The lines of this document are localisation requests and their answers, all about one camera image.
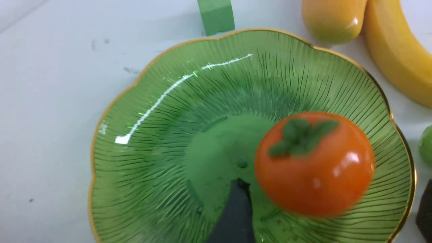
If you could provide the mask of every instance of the green grape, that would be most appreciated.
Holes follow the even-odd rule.
[[[426,164],[432,166],[432,125],[428,126],[422,133],[419,153]]]

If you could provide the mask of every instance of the orange persimmon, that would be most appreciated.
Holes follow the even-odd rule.
[[[277,123],[263,137],[255,174],[279,207],[334,217],[353,206],[372,181],[375,158],[363,131],[340,115],[306,112]]]

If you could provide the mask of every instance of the green block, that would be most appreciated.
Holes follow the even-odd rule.
[[[198,0],[206,35],[234,30],[231,0]]]

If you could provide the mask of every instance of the mango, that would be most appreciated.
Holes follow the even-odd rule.
[[[366,3],[367,0],[303,0],[303,22],[323,44],[344,44],[360,34]]]

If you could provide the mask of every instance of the dark object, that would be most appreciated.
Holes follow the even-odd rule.
[[[420,200],[416,224],[427,243],[432,243],[432,179],[428,181]]]
[[[207,243],[255,243],[249,186],[240,178],[231,181],[225,209]]]

